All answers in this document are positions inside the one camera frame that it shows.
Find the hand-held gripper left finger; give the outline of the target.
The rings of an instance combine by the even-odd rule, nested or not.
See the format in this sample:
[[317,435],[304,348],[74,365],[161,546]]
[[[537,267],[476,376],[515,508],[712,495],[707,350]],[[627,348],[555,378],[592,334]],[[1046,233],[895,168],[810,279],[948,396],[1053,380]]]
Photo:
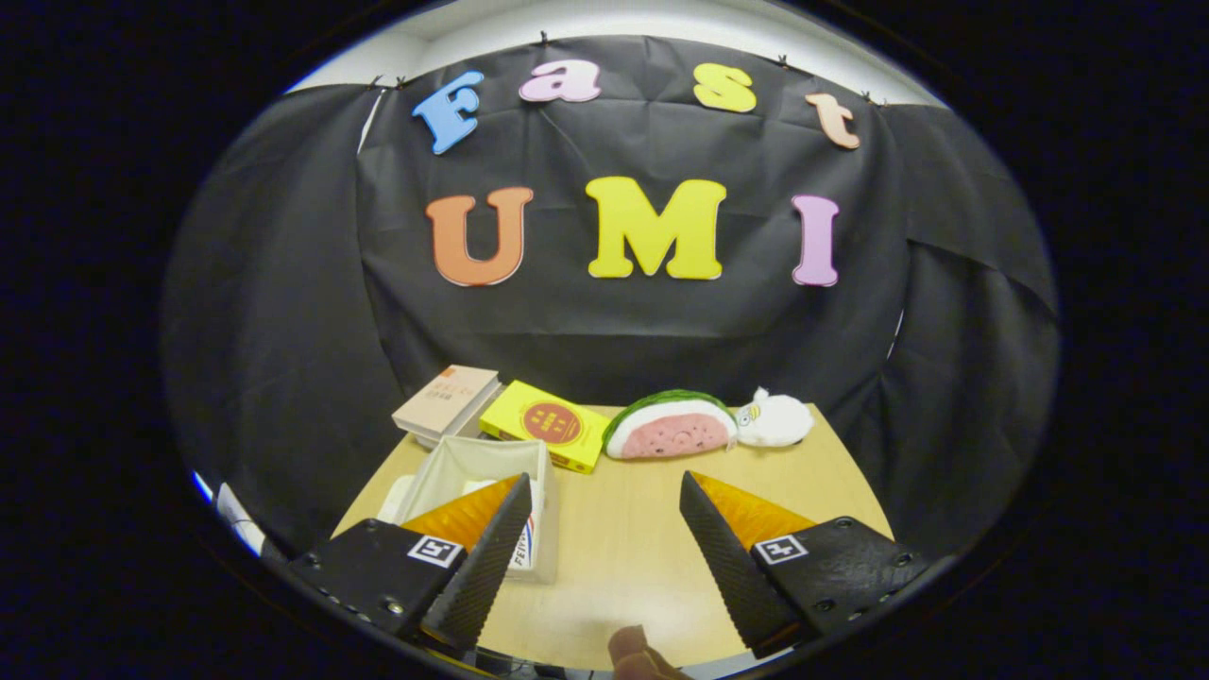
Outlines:
[[384,636],[465,653],[475,647],[530,520],[527,473],[401,524],[358,521],[287,572]]

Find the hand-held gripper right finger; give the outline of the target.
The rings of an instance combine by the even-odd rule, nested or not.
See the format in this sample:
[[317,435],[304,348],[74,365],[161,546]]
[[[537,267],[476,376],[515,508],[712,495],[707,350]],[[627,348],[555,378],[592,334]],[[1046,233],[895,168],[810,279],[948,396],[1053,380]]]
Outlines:
[[756,658],[868,620],[924,584],[931,558],[851,515],[812,521],[687,469],[679,512]]

